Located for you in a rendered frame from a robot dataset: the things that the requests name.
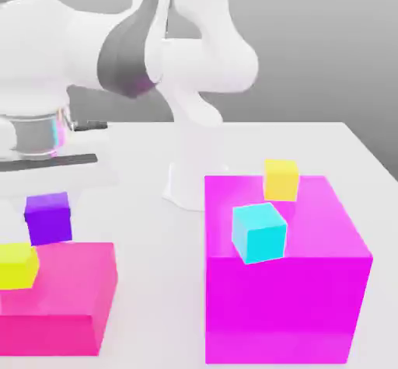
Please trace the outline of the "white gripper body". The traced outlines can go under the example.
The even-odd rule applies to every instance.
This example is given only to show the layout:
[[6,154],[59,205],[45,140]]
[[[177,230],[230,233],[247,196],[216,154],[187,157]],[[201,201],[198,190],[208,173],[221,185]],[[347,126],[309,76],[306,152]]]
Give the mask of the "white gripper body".
[[0,162],[0,190],[77,190],[107,185],[107,167],[94,153]]

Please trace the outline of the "small purple cube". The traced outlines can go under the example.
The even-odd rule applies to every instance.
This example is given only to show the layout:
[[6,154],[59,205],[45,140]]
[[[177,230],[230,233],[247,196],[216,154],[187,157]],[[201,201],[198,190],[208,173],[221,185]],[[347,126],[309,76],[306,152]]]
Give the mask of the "small purple cube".
[[24,218],[31,245],[72,240],[71,208],[66,192],[27,197]]

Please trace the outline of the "small lime yellow cube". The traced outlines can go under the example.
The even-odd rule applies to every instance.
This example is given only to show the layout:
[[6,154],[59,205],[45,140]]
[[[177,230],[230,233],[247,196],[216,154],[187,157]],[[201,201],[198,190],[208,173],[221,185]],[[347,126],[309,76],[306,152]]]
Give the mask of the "small lime yellow cube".
[[29,242],[0,244],[0,291],[31,288],[39,267],[36,247]]

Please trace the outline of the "small cyan cube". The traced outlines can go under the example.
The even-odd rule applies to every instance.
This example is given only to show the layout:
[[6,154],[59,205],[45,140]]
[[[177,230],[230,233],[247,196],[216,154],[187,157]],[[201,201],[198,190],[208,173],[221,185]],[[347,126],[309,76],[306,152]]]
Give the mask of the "small cyan cube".
[[246,265],[280,259],[288,224],[270,202],[232,209],[232,244]]

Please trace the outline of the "large pink box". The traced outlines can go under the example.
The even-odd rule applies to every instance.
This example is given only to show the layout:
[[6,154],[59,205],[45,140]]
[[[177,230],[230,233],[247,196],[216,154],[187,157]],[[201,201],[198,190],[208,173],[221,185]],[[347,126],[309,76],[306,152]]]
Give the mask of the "large pink box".
[[96,356],[117,287],[111,242],[37,249],[28,289],[0,291],[0,356]]

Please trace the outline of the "large magenta box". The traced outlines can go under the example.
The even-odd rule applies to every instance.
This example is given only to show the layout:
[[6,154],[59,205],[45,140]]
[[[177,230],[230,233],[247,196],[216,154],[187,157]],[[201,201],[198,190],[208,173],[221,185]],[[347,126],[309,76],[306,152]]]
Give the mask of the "large magenta box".
[[264,200],[260,176],[206,176],[205,360],[209,364],[343,364],[372,254],[327,178],[302,176],[285,256],[246,265],[232,244],[234,207]]

